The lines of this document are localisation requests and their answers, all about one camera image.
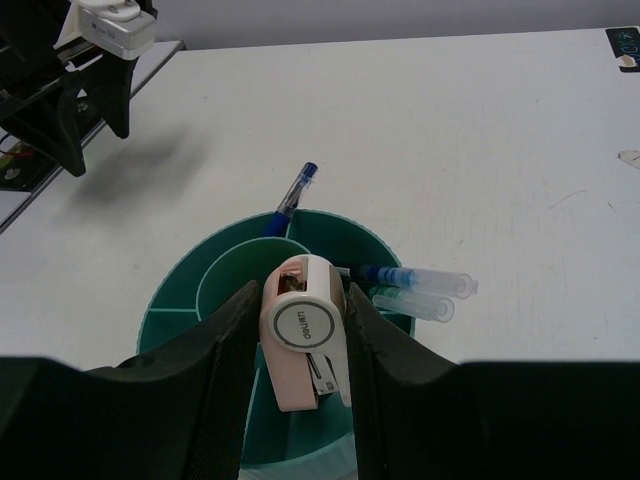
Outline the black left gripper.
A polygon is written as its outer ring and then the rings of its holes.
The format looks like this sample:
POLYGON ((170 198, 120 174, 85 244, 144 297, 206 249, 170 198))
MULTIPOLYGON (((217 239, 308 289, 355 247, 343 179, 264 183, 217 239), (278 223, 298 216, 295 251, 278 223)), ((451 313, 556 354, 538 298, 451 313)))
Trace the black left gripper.
POLYGON ((113 133, 130 134, 133 73, 138 62, 90 47, 79 59, 55 49, 69 1, 1 3, 1 129, 51 157, 68 173, 86 173, 76 119, 81 92, 113 133))

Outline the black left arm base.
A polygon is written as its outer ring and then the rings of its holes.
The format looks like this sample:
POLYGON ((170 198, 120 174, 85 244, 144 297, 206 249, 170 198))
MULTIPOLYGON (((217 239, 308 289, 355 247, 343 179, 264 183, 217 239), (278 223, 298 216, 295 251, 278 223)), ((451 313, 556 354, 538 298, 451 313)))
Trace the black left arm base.
POLYGON ((1 132, 1 190, 33 193, 54 173, 59 165, 53 160, 1 132))

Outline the pink correction tape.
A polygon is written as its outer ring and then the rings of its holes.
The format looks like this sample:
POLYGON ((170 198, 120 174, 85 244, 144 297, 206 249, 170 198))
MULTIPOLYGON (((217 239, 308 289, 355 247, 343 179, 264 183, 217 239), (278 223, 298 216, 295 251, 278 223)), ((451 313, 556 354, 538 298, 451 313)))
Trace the pink correction tape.
POLYGON ((259 340, 278 407, 315 410, 323 395, 352 405, 340 274, 325 258, 285 260, 265 281, 259 340))

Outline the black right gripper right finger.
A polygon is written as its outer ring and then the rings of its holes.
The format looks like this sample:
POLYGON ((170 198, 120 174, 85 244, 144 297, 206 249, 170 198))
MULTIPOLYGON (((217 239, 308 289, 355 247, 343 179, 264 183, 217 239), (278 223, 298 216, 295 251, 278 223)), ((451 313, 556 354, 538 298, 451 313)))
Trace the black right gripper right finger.
POLYGON ((635 479, 635 362, 453 363, 358 286, 346 335, 362 479, 635 479))

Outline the blue ballpoint pen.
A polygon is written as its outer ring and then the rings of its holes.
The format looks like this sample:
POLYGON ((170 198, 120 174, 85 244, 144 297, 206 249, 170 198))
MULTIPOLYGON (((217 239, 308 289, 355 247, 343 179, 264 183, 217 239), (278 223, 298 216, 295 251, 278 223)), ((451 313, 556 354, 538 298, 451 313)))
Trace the blue ballpoint pen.
POLYGON ((304 164, 284 198, 273 212, 263 231, 264 237, 284 236, 305 190, 312 183, 317 171, 318 166, 315 163, 306 162, 304 164))

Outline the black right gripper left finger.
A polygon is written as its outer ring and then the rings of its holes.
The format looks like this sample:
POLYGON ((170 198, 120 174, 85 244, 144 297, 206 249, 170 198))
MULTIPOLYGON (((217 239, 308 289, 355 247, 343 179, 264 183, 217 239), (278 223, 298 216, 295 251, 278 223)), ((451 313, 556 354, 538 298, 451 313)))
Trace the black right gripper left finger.
POLYGON ((235 479, 254 382, 258 286, 115 367, 1 361, 5 479, 235 479))

